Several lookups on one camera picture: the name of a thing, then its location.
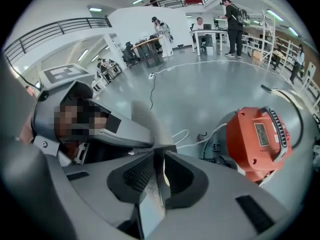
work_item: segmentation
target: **person in white clothes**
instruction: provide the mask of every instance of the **person in white clothes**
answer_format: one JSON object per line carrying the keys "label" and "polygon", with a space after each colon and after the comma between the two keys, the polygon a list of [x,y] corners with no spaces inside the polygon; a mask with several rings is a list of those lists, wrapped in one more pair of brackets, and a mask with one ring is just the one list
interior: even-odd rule
{"label": "person in white clothes", "polygon": [[[196,24],[193,24],[192,31],[204,30],[204,20],[201,17],[196,18]],[[204,47],[212,46],[212,38],[210,35],[205,33],[198,33],[199,46],[205,42]]]}
{"label": "person in white clothes", "polygon": [[293,66],[293,69],[291,72],[291,76],[289,78],[289,80],[292,82],[292,84],[294,84],[294,79],[296,78],[298,72],[301,70],[301,68],[305,64],[305,51],[304,51],[304,47],[302,46],[302,44],[299,44],[299,51],[298,51],[298,54],[294,60],[295,60],[294,66]]}
{"label": "person in white clothes", "polygon": [[154,24],[155,35],[160,37],[159,43],[162,46],[162,58],[171,57],[174,52],[170,43],[170,28],[157,17],[152,17],[151,21]]}

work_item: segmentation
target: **black backpack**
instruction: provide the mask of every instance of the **black backpack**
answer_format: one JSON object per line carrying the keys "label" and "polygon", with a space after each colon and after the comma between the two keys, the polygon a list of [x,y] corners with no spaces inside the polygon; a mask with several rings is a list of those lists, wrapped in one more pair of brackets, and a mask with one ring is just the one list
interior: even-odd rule
{"label": "black backpack", "polygon": [[250,26],[250,17],[247,13],[246,10],[241,9],[237,6],[235,6],[233,3],[230,4],[231,6],[233,6],[234,8],[236,8],[237,11],[237,15],[236,17],[234,15],[232,15],[232,17],[241,25],[245,25],[245,26]]}

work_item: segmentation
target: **fluorescent light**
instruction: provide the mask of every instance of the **fluorescent light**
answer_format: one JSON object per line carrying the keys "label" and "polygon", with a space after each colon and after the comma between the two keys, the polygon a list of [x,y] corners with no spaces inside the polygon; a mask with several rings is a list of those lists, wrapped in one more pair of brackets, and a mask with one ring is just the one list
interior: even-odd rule
{"label": "fluorescent light", "polygon": [[298,36],[298,33],[297,33],[292,27],[289,27],[289,29],[291,30],[291,32],[292,32],[294,35]]}
{"label": "fluorescent light", "polygon": [[268,10],[266,10],[268,13],[270,13],[271,15],[273,15],[275,18],[277,18],[279,21],[284,21],[284,19],[283,18],[281,18],[278,14],[276,14],[274,11],[272,11],[272,10],[270,10],[270,9],[268,9]]}
{"label": "fluorescent light", "polygon": [[143,0],[135,1],[135,2],[133,2],[132,4],[135,5],[135,4],[137,4],[137,3],[141,2],[141,1],[143,1]]}
{"label": "fluorescent light", "polygon": [[91,11],[91,12],[101,12],[102,9],[99,9],[99,8],[90,8],[89,11]]}
{"label": "fluorescent light", "polygon": [[85,54],[88,52],[88,49],[86,49],[82,55],[80,56],[80,58],[78,59],[78,62],[81,61],[81,59],[83,58],[83,56],[85,56]]}
{"label": "fluorescent light", "polygon": [[97,56],[95,56],[91,61],[93,62],[98,57],[99,57],[99,54]]}

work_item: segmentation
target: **red device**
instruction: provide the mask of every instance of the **red device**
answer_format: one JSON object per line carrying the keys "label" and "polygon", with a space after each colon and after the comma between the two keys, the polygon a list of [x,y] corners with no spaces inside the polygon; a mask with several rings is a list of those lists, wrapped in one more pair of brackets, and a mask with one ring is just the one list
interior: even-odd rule
{"label": "red device", "polygon": [[228,154],[253,182],[279,170],[292,153],[290,134],[270,107],[244,107],[226,125]]}

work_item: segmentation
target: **sneaker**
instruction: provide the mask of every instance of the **sneaker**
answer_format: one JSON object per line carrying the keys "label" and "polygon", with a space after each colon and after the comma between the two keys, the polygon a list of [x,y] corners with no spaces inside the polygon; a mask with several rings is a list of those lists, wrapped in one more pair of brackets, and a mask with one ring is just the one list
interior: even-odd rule
{"label": "sneaker", "polygon": [[226,53],[224,56],[231,57],[231,58],[235,57],[235,55],[233,53]]}

